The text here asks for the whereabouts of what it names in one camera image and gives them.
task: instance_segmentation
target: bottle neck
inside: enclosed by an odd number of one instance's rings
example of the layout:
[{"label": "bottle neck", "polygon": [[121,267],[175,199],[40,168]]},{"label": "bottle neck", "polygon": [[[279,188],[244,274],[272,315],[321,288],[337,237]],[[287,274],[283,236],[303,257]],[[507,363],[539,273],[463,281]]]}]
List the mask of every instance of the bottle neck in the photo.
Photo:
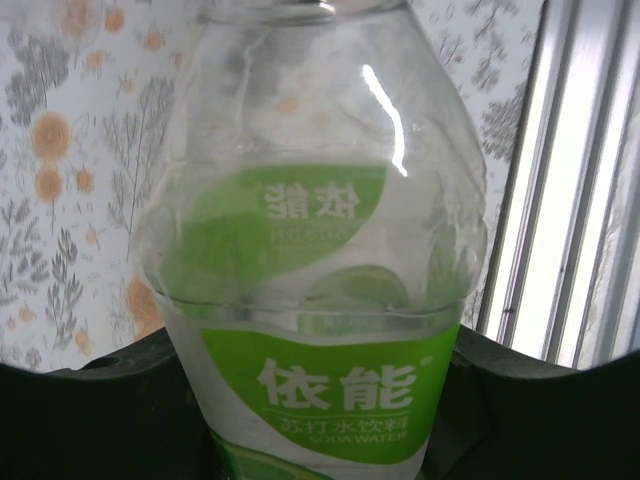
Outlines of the bottle neck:
[{"label": "bottle neck", "polygon": [[375,13],[407,0],[208,0],[201,17],[224,23],[292,25],[324,23],[351,15]]}]

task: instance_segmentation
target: orange flower pattern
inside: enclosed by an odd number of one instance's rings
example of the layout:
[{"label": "orange flower pattern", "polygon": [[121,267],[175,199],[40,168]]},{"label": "orange flower pattern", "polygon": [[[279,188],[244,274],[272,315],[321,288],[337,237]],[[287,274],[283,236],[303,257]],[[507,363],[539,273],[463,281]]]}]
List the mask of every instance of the orange flower pattern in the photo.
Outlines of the orange flower pattern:
[{"label": "orange flower pattern", "polygon": [[138,277],[131,280],[127,287],[127,306],[138,324],[136,339],[146,337],[162,328],[162,317],[153,298],[153,292]]},{"label": "orange flower pattern", "polygon": [[276,111],[282,115],[291,115],[300,108],[300,101],[296,97],[285,97],[276,104]]},{"label": "orange flower pattern", "polygon": [[20,320],[22,320],[23,322],[30,322],[31,320],[33,320],[34,318],[36,318],[36,314],[33,312],[33,310],[29,309],[29,307],[27,307],[26,305],[24,307],[22,307],[20,309],[20,311],[18,312],[18,317],[20,318]]},{"label": "orange flower pattern", "polygon": [[89,0],[65,0],[60,29],[63,35],[80,39],[91,28],[93,14]]},{"label": "orange flower pattern", "polygon": [[86,168],[76,173],[76,186],[81,193],[93,192],[93,173]]},{"label": "orange flower pattern", "polygon": [[167,44],[167,33],[169,30],[161,30],[155,23],[152,23],[145,33],[138,32],[136,37],[143,48],[150,52],[156,52]]},{"label": "orange flower pattern", "polygon": [[62,177],[55,167],[45,165],[36,175],[36,194],[42,203],[53,204],[62,194]]},{"label": "orange flower pattern", "polygon": [[31,128],[31,145],[36,157],[45,162],[62,159],[71,145],[69,122],[56,112],[42,114]]},{"label": "orange flower pattern", "polygon": [[124,10],[120,7],[109,8],[104,24],[108,32],[118,33],[124,27]]},{"label": "orange flower pattern", "polygon": [[86,356],[91,355],[91,346],[93,345],[93,342],[89,338],[89,333],[86,328],[80,328],[76,332],[74,335],[74,341],[76,342],[76,345],[78,345],[80,352]]},{"label": "orange flower pattern", "polygon": [[89,225],[89,230],[87,230],[87,234],[85,235],[85,239],[89,245],[95,245],[100,250],[100,235],[104,233],[103,230],[96,230],[96,227],[93,225]]},{"label": "orange flower pattern", "polygon": [[93,73],[96,77],[102,76],[102,67],[105,63],[112,63],[113,57],[106,50],[96,50],[87,55],[83,62],[84,74]]},{"label": "orange flower pattern", "polygon": [[118,77],[118,89],[116,90],[116,98],[120,96],[122,92],[131,93],[136,88],[136,80],[129,73],[120,75]]}]

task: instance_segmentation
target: clear plastic bottle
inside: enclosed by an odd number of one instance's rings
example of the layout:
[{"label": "clear plastic bottle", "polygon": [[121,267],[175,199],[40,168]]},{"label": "clear plastic bottle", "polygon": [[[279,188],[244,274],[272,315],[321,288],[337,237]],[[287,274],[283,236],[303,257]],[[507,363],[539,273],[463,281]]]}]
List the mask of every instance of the clear plastic bottle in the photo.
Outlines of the clear plastic bottle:
[{"label": "clear plastic bottle", "polygon": [[486,248],[484,164],[405,1],[192,30],[135,249],[231,478],[413,480]]}]

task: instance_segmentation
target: wall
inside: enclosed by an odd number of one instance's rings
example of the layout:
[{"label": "wall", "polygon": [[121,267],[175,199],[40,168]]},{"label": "wall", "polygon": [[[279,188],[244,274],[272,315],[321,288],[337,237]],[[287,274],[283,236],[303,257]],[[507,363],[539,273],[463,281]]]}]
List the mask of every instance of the wall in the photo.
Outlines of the wall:
[{"label": "wall", "polygon": [[[65,0],[53,20],[74,42],[71,55],[0,24],[0,362],[77,368],[161,327],[129,240],[194,4]],[[414,2],[478,128],[491,231],[540,4]]]}]

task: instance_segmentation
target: green label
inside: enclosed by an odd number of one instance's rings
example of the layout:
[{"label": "green label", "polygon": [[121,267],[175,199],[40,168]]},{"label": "green label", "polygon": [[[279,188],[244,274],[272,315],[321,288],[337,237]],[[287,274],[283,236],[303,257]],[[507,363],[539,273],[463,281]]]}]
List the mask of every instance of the green label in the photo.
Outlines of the green label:
[{"label": "green label", "polygon": [[224,179],[196,203],[179,261],[219,278],[220,292],[310,265],[362,227],[385,175],[386,167],[285,165]]},{"label": "green label", "polygon": [[228,470],[227,476],[235,480],[331,480],[281,458],[227,442],[213,431],[211,435]]},{"label": "green label", "polygon": [[278,433],[325,455],[391,465],[431,431],[457,331],[331,346],[244,330],[201,335],[226,383]]}]

